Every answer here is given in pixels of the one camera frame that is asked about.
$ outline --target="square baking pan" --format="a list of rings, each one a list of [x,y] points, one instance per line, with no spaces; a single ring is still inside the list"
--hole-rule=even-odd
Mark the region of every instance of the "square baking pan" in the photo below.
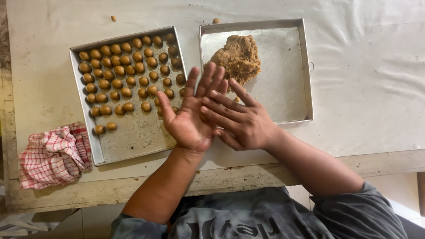
[[[98,89],[97,93],[104,93],[108,96],[107,103],[95,103],[91,104],[86,100],[88,95],[85,90],[86,83],[83,81],[83,73],[79,70],[79,64],[82,60],[79,57],[79,52],[81,51],[90,51],[92,49],[99,49],[103,45],[112,44],[122,44],[125,42],[130,43],[132,46],[132,52],[126,53],[122,52],[121,55],[127,55],[131,59],[131,65],[134,65],[134,61],[131,55],[135,51],[141,52],[146,48],[146,45],[143,44],[142,48],[135,48],[132,44],[132,40],[135,37],[141,38],[142,36],[161,36],[163,39],[163,46],[159,48],[152,44],[149,48],[152,49],[154,57],[158,57],[159,53],[167,52],[168,44],[165,41],[165,35],[168,33],[174,33],[176,36],[176,43],[174,46],[178,49],[178,58],[181,60],[182,68],[177,70],[171,66],[170,60],[171,56],[167,63],[163,64],[158,61],[158,65],[155,68],[151,68],[146,64],[146,59],[143,56],[143,64],[145,66],[145,71],[143,73],[136,73],[134,75],[126,74],[124,77],[118,75],[115,76],[116,79],[121,79],[124,87],[131,88],[133,96],[129,99],[121,97],[119,101],[112,100],[109,98],[110,92],[115,89],[111,87],[109,90]],[[87,126],[90,145],[91,145],[91,155],[95,166],[100,166],[112,162],[117,162],[125,159],[131,159],[138,156],[153,154],[168,149],[172,149],[176,145],[176,141],[171,137],[171,135],[165,130],[162,122],[162,117],[158,116],[157,110],[158,106],[155,106],[154,99],[155,96],[149,96],[147,99],[139,98],[137,92],[141,88],[138,83],[138,79],[142,76],[146,76],[149,79],[149,72],[156,71],[159,75],[159,79],[156,82],[150,80],[149,85],[156,85],[159,91],[164,91],[167,88],[171,88],[174,91],[174,98],[170,99],[171,106],[180,107],[182,102],[182,97],[179,95],[179,90],[184,87],[184,85],[176,84],[176,76],[178,74],[183,74],[186,78],[186,71],[184,69],[183,58],[181,57],[181,49],[179,38],[177,36],[176,28],[174,26],[168,26],[164,28],[159,28],[150,31],[144,31],[139,33],[134,33],[122,37],[115,37],[107,40],[98,41],[95,43],[89,43],[82,46],[76,46],[69,49],[69,55],[71,58],[72,69],[74,71],[75,81],[78,88],[79,97],[81,100],[81,105],[84,113],[85,124]],[[168,76],[163,75],[159,68],[161,65],[167,65],[170,68],[170,74]],[[102,66],[102,70],[111,70]],[[134,77],[136,79],[136,86],[127,85],[125,79],[127,77]],[[172,85],[170,87],[165,87],[162,84],[164,78],[170,78]],[[95,86],[97,86],[98,80],[101,78],[96,78]],[[142,102],[149,102],[152,108],[150,113],[143,112],[140,108]],[[124,116],[117,116],[113,111],[114,108],[121,104],[123,105],[126,102],[132,102],[134,104],[134,111],[132,113],[126,113]],[[100,107],[102,105],[108,105],[112,108],[112,114],[110,116],[100,116],[93,117],[90,114],[90,109],[92,107]],[[106,131],[105,134],[97,135],[94,133],[95,125],[106,125],[107,122],[115,122],[118,128],[115,131]]]
[[[264,105],[275,124],[313,120],[310,69],[303,18],[199,26],[201,63],[223,48],[231,35],[252,35],[261,72],[244,88]],[[234,99],[236,94],[227,95]]]

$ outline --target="metal tray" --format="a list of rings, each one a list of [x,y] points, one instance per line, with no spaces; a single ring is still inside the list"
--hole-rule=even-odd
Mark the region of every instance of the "metal tray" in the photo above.
[[[78,69],[79,64],[82,60],[79,57],[79,52],[81,51],[90,51],[92,49],[99,49],[103,45],[112,45],[112,44],[121,44],[128,42],[132,46],[132,52],[126,53],[123,51],[122,54],[128,55],[132,61],[132,65],[134,65],[133,59],[131,55],[135,51],[140,51],[143,55],[143,50],[146,48],[145,45],[141,49],[137,49],[132,44],[132,40],[135,37],[141,38],[142,36],[162,36],[163,37],[167,33],[174,33],[176,36],[176,43],[174,46],[178,49],[178,58],[180,58],[183,67],[180,70],[175,70],[171,66],[171,57],[169,56],[168,62],[165,64],[170,68],[170,75],[164,76],[159,71],[159,67],[163,65],[158,61],[158,66],[156,68],[151,68],[146,64],[146,59],[143,56],[143,63],[145,65],[144,73],[136,73],[135,75],[131,75],[136,79],[136,86],[129,88],[132,90],[133,96],[131,99],[121,99],[119,101],[111,100],[109,97],[109,93],[114,91],[114,88],[111,86],[109,90],[98,89],[97,93],[104,93],[108,96],[107,103],[96,103],[91,104],[86,100],[87,91],[85,90],[85,82],[82,80],[83,73]],[[163,47],[158,48],[152,45],[150,48],[153,50],[154,57],[157,58],[159,53],[167,52],[168,45],[167,42],[163,41]],[[184,69],[183,58],[181,57],[181,49],[179,44],[179,39],[177,36],[176,28],[174,26],[168,26],[164,28],[159,28],[151,31],[139,32],[135,34],[130,34],[122,37],[115,37],[108,40],[103,40],[95,43],[89,43],[82,46],[76,46],[69,49],[69,55],[71,58],[72,69],[74,71],[75,81],[77,83],[78,93],[81,100],[81,105],[84,113],[85,124],[87,126],[89,132],[89,140],[91,145],[91,155],[94,161],[95,166],[100,166],[104,164],[108,164],[111,162],[117,162],[125,159],[131,159],[138,156],[143,156],[147,154],[153,154],[161,151],[165,151],[173,148],[176,145],[175,140],[170,134],[165,130],[164,125],[162,123],[162,117],[158,116],[157,109],[158,107],[154,104],[154,99],[156,97],[149,96],[147,100],[142,100],[137,95],[137,91],[140,89],[140,85],[138,83],[138,79],[142,76],[146,76],[149,79],[149,72],[156,71],[159,75],[159,79],[152,83],[149,79],[149,86],[156,85],[158,90],[164,91],[166,88],[162,84],[162,80],[166,77],[172,80],[171,89],[174,90],[175,98],[170,100],[171,106],[180,107],[182,102],[182,97],[179,95],[179,90],[184,87],[183,85],[177,85],[176,76],[179,73],[184,74],[186,77],[186,71]],[[127,83],[125,79],[128,77],[119,77],[116,76],[116,79],[123,80],[124,87],[127,87]],[[96,77],[95,85],[97,86],[98,78]],[[143,101],[147,101],[150,103],[152,107],[152,111],[150,113],[145,113],[140,109],[140,105]],[[134,112],[131,114],[126,114],[125,116],[117,116],[112,112],[110,116],[102,116],[102,117],[92,117],[90,115],[90,109],[92,107],[98,106],[100,107],[103,104],[109,105],[114,108],[121,104],[123,105],[126,102],[132,102],[134,104]],[[108,132],[105,134],[97,135],[94,133],[93,128],[95,125],[106,125],[107,122],[115,122],[118,125],[116,131]]]
[[[231,35],[252,35],[258,46],[261,72],[244,88],[261,102],[275,124],[313,120],[312,91],[304,19],[220,23],[199,27],[204,65]],[[234,99],[235,93],[227,95]]]

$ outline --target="forearm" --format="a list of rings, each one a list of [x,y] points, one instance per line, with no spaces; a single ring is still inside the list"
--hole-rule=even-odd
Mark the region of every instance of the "forearm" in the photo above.
[[[167,160],[131,196],[122,213],[166,224],[204,154],[176,146]]]
[[[275,143],[266,151],[282,162],[312,195],[355,193],[362,188],[364,179],[332,155],[281,128],[277,132]]]

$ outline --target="tie-dye shirt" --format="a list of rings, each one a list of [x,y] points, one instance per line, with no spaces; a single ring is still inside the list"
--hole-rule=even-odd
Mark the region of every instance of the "tie-dye shirt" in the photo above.
[[[368,182],[358,193],[311,197],[313,211],[286,188],[183,198],[167,225],[121,214],[111,239],[407,239],[390,203]]]

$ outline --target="dish towel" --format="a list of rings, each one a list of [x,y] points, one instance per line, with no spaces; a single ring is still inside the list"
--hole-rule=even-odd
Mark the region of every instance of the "dish towel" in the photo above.
[[[82,122],[32,134],[19,154],[21,190],[60,186],[91,170],[88,133]]]

